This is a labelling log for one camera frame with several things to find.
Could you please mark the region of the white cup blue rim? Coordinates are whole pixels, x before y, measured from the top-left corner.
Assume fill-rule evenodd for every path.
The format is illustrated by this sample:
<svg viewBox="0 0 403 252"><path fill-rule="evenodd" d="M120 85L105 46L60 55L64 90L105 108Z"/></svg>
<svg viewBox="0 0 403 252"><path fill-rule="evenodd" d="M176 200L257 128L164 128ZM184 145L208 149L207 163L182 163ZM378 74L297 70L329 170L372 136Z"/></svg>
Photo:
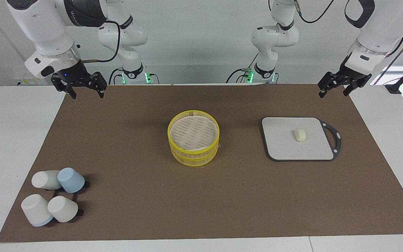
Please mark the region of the white cup blue rim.
<svg viewBox="0 0 403 252"><path fill-rule="evenodd" d="M53 220L49 212L48 201L39 194L27 196L21 203L21 209L33 227L41 227Z"/></svg>

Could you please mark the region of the black cup rack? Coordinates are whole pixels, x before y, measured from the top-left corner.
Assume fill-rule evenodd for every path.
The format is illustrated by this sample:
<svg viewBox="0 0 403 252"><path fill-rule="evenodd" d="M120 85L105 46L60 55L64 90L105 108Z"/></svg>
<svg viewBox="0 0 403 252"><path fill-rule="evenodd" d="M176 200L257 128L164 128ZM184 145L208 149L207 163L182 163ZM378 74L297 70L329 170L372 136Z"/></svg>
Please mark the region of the black cup rack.
<svg viewBox="0 0 403 252"><path fill-rule="evenodd" d="M90 186L91 186L90 181L85 180L83 187L80 190L78 190L77 192L72 193L72 199L71 200L74 203L77 203L78 197L81 194L86 193L86 191L88 190L88 188L90 188ZM56 189L56 190L53 190L53 191L54 191L53 197L59 196L60 193L65 192L64 188L59 188L59 189ZM83 216L83 215L84 215L84 210L79 207L75 217L80 217L80 216Z"/></svg>

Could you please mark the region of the grey cutting board black rim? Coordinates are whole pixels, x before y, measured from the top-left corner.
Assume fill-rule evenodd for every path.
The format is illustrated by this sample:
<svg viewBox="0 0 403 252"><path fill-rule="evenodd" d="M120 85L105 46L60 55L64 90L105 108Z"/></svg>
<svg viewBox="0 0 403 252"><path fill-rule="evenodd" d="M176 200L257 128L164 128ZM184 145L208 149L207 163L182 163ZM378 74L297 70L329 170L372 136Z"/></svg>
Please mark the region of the grey cutting board black rim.
<svg viewBox="0 0 403 252"><path fill-rule="evenodd" d="M265 117L261 126L264 148L272 161L332 161L341 151L339 132L315 117ZM305 142L296 141L297 128L306 131Z"/></svg>

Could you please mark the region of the yellow bamboo steamer lid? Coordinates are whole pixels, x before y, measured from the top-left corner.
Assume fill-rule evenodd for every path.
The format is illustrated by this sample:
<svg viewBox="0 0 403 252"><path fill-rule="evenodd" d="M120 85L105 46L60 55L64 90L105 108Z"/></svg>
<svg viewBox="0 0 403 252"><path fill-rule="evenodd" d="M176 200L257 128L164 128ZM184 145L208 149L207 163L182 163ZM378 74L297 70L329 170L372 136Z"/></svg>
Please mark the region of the yellow bamboo steamer lid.
<svg viewBox="0 0 403 252"><path fill-rule="evenodd" d="M202 153L219 145L220 127L216 119L200 110L174 116L167 128L169 145L185 153Z"/></svg>

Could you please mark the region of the yellow bamboo steamer base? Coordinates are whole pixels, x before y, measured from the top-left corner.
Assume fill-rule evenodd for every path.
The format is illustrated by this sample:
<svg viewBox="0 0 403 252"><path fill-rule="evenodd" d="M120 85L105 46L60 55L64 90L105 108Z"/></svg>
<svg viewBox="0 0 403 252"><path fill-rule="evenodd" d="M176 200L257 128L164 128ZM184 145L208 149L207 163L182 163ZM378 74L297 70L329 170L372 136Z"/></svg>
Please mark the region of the yellow bamboo steamer base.
<svg viewBox="0 0 403 252"><path fill-rule="evenodd" d="M202 150L184 150L169 142L173 157L180 163L188 167L202 167L211 162L219 149L219 144L206 147Z"/></svg>

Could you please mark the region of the brown table mat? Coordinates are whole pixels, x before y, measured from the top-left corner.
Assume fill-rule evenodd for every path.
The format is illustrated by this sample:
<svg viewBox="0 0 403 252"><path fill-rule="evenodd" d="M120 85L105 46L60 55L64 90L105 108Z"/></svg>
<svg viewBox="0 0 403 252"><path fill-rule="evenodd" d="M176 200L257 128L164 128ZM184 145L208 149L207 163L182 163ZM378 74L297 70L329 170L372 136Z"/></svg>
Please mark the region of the brown table mat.
<svg viewBox="0 0 403 252"><path fill-rule="evenodd" d="M186 110L212 115L220 147L192 168L167 127ZM315 117L343 140L329 162L275 162L265 117ZM38 171L72 167L91 183L72 223L33 227L21 210ZM359 236L403 233L403 188L342 90L316 85L111 86L65 96L0 232L0 242Z"/></svg>

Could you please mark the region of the white box yellow label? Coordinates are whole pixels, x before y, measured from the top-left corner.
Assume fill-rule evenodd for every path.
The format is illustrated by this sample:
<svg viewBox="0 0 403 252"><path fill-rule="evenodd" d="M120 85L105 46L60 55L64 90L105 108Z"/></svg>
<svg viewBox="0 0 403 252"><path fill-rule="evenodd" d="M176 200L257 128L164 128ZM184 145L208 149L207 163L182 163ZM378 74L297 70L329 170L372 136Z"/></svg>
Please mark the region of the white box yellow label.
<svg viewBox="0 0 403 252"><path fill-rule="evenodd" d="M52 86L51 80L37 78L27 69L14 69L13 80L18 86Z"/></svg>

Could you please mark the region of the plain white cup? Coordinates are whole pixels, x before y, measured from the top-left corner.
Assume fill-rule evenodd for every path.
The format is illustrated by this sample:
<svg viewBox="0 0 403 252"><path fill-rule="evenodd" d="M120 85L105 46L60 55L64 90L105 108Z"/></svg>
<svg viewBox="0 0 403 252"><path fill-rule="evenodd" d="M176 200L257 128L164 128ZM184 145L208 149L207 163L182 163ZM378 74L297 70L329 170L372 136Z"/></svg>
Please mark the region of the plain white cup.
<svg viewBox="0 0 403 252"><path fill-rule="evenodd" d="M58 222L68 222L77 215L78 204L64 196L56 196L49 201L47 209Z"/></svg>
<svg viewBox="0 0 403 252"><path fill-rule="evenodd" d="M59 170L47 170L36 172L31 179L32 186L45 190L57 190L62 188L57 178Z"/></svg>

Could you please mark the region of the light blue cup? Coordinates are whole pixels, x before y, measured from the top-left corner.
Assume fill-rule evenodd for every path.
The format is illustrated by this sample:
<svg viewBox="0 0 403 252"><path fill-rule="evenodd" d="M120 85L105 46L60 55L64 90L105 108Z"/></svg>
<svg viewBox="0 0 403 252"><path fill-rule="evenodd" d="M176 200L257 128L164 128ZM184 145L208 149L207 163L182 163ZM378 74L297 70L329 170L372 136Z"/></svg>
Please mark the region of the light blue cup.
<svg viewBox="0 0 403 252"><path fill-rule="evenodd" d="M60 170L57 179L62 188L70 194L78 192L85 185L85 178L71 167Z"/></svg>

